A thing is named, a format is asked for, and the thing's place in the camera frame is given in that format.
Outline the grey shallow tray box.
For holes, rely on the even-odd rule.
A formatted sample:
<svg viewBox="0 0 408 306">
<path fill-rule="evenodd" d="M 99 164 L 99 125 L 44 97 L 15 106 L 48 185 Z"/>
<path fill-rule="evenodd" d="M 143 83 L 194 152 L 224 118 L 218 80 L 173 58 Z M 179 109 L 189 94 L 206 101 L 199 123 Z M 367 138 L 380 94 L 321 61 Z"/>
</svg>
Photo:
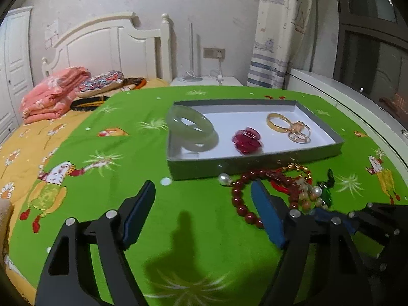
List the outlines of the grey shallow tray box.
<svg viewBox="0 0 408 306">
<path fill-rule="evenodd" d="M 166 116 L 175 180 L 235 175 L 338 156 L 344 140 L 298 101 L 179 101 Z"/>
</svg>

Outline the green cartoon tablecloth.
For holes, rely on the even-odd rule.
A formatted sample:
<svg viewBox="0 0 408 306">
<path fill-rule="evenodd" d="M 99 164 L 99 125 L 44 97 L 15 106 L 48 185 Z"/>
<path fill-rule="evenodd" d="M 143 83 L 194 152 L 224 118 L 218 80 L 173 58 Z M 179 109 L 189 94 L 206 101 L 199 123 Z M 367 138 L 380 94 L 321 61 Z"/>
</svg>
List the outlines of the green cartoon tablecloth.
<svg viewBox="0 0 408 306">
<path fill-rule="evenodd" d="M 385 152 L 332 104 L 297 92 L 217 86 L 155 88 L 154 115 L 165 119 L 176 101 L 204 99 L 294 100 L 343 139 L 339 156 L 309 162 L 314 181 L 332 169 L 333 208 L 347 212 L 368 202 L 407 203 L 407 184 Z M 156 199 L 138 242 L 126 258 L 150 305 L 256 305 L 281 251 L 265 231 L 238 216 L 229 188 L 216 179 L 176 181 L 166 161 L 167 134 L 154 137 L 141 162 L 143 183 Z"/>
</svg>

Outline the white bed headboard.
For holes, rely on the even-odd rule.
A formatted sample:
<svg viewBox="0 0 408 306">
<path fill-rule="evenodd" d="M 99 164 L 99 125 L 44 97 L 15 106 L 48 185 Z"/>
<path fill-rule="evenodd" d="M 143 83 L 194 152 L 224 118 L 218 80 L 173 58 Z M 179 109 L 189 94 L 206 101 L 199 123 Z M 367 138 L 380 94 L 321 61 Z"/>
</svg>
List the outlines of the white bed headboard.
<svg viewBox="0 0 408 306">
<path fill-rule="evenodd" d="M 42 75 L 83 66 L 92 76 L 117 70 L 127 78 L 173 80 L 172 22 L 161 15 L 160 27 L 139 30 L 133 12 L 104 15 L 82 22 L 64 33 L 53 45 L 53 61 L 42 58 Z"/>
</svg>

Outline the white wardrobe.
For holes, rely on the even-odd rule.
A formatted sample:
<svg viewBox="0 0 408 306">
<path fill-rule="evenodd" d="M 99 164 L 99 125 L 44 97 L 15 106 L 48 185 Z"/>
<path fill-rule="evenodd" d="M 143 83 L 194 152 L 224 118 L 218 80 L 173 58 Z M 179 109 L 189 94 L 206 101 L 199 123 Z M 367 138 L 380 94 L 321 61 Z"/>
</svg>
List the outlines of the white wardrobe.
<svg viewBox="0 0 408 306">
<path fill-rule="evenodd" d="M 32 81 L 29 25 L 32 7 L 9 11 L 1 23 L 1 141 L 22 125 L 20 105 L 34 85 Z"/>
</svg>

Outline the striped boat curtain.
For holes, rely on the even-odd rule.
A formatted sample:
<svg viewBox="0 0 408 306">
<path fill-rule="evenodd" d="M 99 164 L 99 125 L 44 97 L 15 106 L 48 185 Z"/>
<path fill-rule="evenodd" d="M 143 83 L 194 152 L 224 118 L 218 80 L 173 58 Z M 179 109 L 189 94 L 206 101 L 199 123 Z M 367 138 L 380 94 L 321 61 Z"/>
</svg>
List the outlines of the striped boat curtain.
<svg viewBox="0 0 408 306">
<path fill-rule="evenodd" d="M 313 0 L 259 0 L 248 86 L 282 88 L 303 41 Z"/>
</svg>

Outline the dark window frame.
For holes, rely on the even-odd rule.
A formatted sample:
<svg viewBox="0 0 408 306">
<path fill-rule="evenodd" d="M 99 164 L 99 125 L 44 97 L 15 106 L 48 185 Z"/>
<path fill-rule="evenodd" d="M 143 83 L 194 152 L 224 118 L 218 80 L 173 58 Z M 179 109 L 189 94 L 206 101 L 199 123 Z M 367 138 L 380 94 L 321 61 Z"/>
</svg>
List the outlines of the dark window frame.
<svg viewBox="0 0 408 306">
<path fill-rule="evenodd" d="M 337 0 L 333 77 L 407 126 L 407 17 L 393 0 Z"/>
</svg>

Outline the white desk lamp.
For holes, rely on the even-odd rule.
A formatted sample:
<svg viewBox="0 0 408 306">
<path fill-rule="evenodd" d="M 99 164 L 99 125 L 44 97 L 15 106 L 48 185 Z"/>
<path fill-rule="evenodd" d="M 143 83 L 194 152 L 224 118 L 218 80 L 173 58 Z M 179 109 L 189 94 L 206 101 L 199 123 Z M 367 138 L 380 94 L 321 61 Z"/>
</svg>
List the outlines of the white desk lamp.
<svg viewBox="0 0 408 306">
<path fill-rule="evenodd" d="M 193 24 L 189 23 L 189 70 L 183 75 L 184 82 L 200 82 L 203 78 L 194 72 L 194 32 Z"/>
</svg>

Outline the orange black folded cloth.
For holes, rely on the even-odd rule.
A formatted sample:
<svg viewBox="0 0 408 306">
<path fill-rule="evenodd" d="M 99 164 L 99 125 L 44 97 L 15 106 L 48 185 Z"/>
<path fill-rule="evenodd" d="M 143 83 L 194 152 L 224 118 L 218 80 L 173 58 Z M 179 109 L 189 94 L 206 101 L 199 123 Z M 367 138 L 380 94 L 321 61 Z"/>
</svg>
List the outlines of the orange black folded cloth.
<svg viewBox="0 0 408 306">
<path fill-rule="evenodd" d="M 126 78 L 124 84 L 118 88 L 92 95 L 88 98 L 77 98 L 71 103 L 72 111 L 95 111 L 110 97 L 117 93 L 141 89 L 147 84 L 145 78 Z"/>
</svg>

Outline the pale green jade bangle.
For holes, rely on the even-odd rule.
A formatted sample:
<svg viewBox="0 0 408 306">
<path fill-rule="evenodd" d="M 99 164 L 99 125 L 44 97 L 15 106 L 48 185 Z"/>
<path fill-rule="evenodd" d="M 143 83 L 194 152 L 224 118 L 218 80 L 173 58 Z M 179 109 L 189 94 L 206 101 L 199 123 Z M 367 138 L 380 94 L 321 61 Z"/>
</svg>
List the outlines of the pale green jade bangle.
<svg viewBox="0 0 408 306">
<path fill-rule="evenodd" d="M 219 142 L 218 133 L 210 120 L 190 106 L 171 106 L 166 124 L 174 143 L 189 151 L 209 151 Z"/>
</svg>

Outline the white nightstand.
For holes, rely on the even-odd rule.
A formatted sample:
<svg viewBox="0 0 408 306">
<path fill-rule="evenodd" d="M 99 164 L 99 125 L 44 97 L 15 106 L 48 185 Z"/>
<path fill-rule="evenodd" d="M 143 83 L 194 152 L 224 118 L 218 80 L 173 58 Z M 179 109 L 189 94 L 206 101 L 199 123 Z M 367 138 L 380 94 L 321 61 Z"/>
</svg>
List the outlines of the white nightstand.
<svg viewBox="0 0 408 306">
<path fill-rule="evenodd" d="M 239 80 L 234 77 L 223 77 L 221 82 L 218 82 L 216 78 L 203 77 L 199 81 L 185 81 L 183 78 L 175 78 L 170 86 L 243 86 Z"/>
</svg>

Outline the white pearl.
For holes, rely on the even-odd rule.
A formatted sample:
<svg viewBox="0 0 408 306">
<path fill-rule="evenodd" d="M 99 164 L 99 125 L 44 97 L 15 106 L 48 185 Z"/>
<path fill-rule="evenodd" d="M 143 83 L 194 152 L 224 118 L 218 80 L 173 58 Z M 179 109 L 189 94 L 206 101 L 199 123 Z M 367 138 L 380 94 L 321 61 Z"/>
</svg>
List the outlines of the white pearl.
<svg viewBox="0 0 408 306">
<path fill-rule="evenodd" d="M 227 173 L 221 173 L 217 179 L 221 186 L 230 186 L 232 183 L 232 179 Z"/>
</svg>

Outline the large gold bangle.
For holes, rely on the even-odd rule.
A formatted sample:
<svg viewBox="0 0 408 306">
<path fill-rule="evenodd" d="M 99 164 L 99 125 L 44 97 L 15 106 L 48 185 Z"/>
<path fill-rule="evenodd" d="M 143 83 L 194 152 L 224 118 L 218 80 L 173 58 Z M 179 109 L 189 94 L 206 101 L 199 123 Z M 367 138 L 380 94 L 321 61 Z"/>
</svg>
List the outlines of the large gold bangle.
<svg viewBox="0 0 408 306">
<path fill-rule="evenodd" d="M 266 124 L 270 129 L 279 133 L 292 132 L 292 122 L 287 117 L 279 113 L 269 113 L 266 118 Z"/>
</svg>

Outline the red rose flower brooch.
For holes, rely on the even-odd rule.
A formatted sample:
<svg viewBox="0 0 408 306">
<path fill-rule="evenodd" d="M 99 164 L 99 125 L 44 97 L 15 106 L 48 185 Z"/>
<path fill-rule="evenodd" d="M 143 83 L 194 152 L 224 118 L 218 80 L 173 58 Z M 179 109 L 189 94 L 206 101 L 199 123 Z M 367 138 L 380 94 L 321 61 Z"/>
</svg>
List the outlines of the red rose flower brooch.
<svg viewBox="0 0 408 306">
<path fill-rule="evenodd" d="M 232 142 L 236 150 L 242 155 L 257 153 L 262 147 L 260 134 L 251 127 L 238 130 L 234 134 Z"/>
</svg>

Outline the grey wall socket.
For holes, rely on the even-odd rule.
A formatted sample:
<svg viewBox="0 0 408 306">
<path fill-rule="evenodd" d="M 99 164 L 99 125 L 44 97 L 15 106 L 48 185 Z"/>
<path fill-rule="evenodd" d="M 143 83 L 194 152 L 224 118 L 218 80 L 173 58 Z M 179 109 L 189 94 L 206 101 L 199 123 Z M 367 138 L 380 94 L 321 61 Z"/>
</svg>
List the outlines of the grey wall socket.
<svg viewBox="0 0 408 306">
<path fill-rule="evenodd" d="M 224 48 L 204 48 L 203 57 L 205 59 L 224 59 L 225 49 Z"/>
</svg>

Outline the folded pink blanket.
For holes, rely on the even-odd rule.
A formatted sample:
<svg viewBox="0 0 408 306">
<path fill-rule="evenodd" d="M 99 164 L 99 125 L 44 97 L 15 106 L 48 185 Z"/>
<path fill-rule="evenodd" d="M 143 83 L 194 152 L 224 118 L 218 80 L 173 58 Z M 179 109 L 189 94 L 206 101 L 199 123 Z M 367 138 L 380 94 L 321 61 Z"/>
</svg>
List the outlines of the folded pink blanket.
<svg viewBox="0 0 408 306">
<path fill-rule="evenodd" d="M 32 124 L 61 117 L 70 110 L 76 98 L 76 88 L 90 76 L 86 68 L 73 66 L 43 79 L 21 101 L 19 111 L 23 123 Z"/>
</svg>

